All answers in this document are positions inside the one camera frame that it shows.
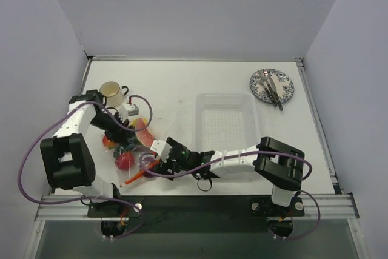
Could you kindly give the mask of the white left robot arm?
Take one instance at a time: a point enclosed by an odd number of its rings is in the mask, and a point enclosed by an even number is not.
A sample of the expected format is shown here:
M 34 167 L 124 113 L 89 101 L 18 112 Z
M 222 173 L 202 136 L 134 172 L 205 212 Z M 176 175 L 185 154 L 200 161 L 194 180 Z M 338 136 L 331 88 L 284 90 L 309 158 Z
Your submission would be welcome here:
M 54 189 L 77 190 L 95 202 L 106 197 L 101 204 L 102 211 L 109 217 L 117 217 L 123 210 L 119 190 L 96 174 L 85 135 L 90 126 L 95 126 L 110 141 L 126 144 L 135 133 L 124 127 L 129 126 L 129 117 L 137 115 L 139 108 L 129 103 L 110 107 L 102 93 L 88 90 L 71 97 L 68 113 L 72 116 L 51 138 L 40 143 L 48 183 Z

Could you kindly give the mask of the clear zip bag orange seal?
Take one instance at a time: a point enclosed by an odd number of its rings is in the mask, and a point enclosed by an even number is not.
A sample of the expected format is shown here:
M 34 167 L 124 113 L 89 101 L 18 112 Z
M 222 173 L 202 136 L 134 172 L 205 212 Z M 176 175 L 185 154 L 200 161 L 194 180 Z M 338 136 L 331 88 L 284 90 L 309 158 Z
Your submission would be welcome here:
M 108 139 L 105 133 L 102 136 L 102 145 L 113 155 L 117 173 L 119 175 L 118 187 L 124 188 L 140 178 L 153 178 L 139 165 L 139 157 L 150 150 L 155 137 L 144 129 L 139 132 L 125 132 L 130 134 L 125 143 L 117 143 Z

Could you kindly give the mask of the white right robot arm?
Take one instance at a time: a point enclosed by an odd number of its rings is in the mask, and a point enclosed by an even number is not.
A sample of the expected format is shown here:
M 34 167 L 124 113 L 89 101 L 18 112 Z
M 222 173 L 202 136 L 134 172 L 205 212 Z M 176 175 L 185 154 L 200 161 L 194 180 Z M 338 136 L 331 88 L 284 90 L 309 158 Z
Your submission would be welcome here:
M 168 138 L 155 140 L 150 150 L 160 157 L 154 175 L 171 180 L 187 174 L 197 180 L 213 180 L 236 173 L 258 173 L 273 184 L 269 208 L 275 215 L 290 209 L 304 180 L 305 153 L 270 137 L 252 147 L 223 152 L 194 152 Z

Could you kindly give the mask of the purple fake onion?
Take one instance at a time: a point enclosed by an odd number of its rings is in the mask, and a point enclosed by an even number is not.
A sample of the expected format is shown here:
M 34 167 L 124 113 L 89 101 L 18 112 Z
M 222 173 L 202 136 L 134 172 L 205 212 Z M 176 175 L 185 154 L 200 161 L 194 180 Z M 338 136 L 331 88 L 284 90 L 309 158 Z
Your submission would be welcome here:
M 149 171 L 154 171 L 155 166 L 158 164 L 158 161 L 151 154 L 145 154 L 142 159 L 139 160 L 139 169 L 142 172 L 142 176 L 145 178 L 152 178 L 153 175 L 149 174 L 144 170 L 144 168 Z

